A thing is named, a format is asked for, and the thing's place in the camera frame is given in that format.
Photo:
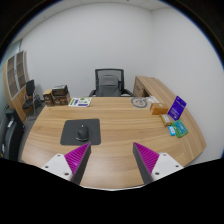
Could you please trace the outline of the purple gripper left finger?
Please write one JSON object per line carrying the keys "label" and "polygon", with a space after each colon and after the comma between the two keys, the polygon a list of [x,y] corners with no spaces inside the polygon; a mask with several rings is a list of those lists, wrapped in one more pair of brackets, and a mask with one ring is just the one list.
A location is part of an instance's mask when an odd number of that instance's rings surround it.
{"label": "purple gripper left finger", "polygon": [[56,154],[42,169],[65,180],[80,184],[91,154],[91,143],[88,142],[67,154]]}

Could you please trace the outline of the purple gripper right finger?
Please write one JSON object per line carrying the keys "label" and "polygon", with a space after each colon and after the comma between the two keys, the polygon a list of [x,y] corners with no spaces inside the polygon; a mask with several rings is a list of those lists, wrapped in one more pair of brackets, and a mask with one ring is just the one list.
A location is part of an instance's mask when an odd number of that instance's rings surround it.
{"label": "purple gripper right finger", "polygon": [[133,154],[145,184],[152,183],[183,168],[169,154],[156,153],[136,142],[133,143]]}

